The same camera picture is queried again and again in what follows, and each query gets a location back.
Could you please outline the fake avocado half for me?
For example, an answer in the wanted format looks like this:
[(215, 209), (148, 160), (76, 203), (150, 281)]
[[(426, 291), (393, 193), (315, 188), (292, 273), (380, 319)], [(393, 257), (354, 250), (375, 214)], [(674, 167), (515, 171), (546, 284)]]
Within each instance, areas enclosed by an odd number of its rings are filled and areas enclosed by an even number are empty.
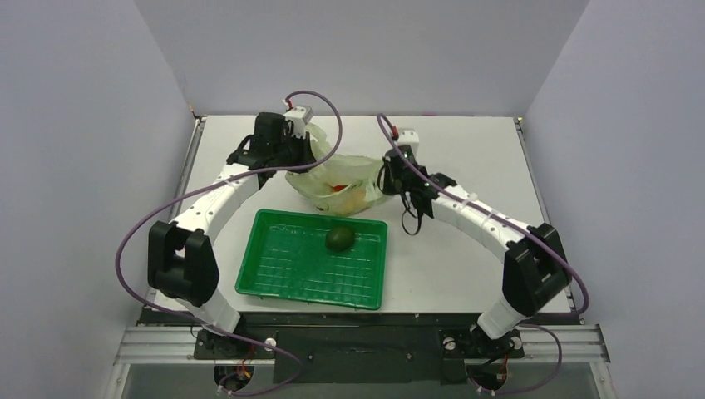
[(336, 226), (330, 229), (324, 240), (324, 245), (333, 252), (343, 252), (349, 250), (356, 241), (356, 233), (347, 226)]

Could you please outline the yellow fake fruit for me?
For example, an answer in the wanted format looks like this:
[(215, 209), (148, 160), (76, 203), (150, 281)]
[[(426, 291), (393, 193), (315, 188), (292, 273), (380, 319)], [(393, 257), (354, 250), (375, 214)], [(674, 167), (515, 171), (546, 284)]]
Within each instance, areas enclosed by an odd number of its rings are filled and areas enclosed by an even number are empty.
[(365, 190), (353, 190), (341, 192), (340, 203), (337, 208), (338, 215), (349, 216), (360, 213), (370, 207), (366, 199)]

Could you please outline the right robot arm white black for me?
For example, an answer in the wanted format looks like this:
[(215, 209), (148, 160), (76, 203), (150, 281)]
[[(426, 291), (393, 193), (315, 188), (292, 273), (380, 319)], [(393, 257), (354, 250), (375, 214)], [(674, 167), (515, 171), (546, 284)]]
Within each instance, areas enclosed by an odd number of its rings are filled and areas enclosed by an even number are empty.
[(409, 145), (389, 150), (378, 174), (383, 194), (398, 195), (417, 219), (449, 224), (502, 263), (500, 296), (469, 332), (471, 354), (497, 358), (515, 348), (515, 327), (534, 317), (572, 281), (555, 228), (524, 224), (482, 203), (442, 173), (428, 174)]

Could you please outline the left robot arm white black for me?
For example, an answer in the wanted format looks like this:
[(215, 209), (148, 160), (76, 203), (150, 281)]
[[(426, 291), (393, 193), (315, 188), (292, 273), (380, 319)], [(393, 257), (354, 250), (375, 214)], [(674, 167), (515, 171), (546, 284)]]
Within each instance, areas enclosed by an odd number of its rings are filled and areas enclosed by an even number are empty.
[(260, 112), (252, 134), (226, 159), (215, 189), (169, 223), (154, 223), (148, 233), (149, 286), (217, 334), (215, 346), (226, 357), (245, 352), (248, 334), (237, 328), (241, 314), (218, 289), (213, 242), (235, 211), (274, 176), (274, 168), (295, 167), (303, 173), (315, 163), (308, 129), (312, 115), (306, 106), (284, 114)]

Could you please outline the translucent pale green plastic bag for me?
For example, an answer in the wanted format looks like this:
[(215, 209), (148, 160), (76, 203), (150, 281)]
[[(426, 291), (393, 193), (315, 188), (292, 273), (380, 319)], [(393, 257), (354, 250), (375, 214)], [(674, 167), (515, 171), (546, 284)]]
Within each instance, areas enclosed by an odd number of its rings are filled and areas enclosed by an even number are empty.
[[(335, 154), (306, 173), (288, 172), (285, 179), (318, 211), (341, 216), (337, 213), (341, 192), (365, 190), (366, 199), (370, 203), (369, 209), (390, 199), (378, 187), (377, 177), (381, 168), (381, 160), (361, 155)], [(343, 191), (333, 192), (331, 187), (334, 185), (348, 187)]]

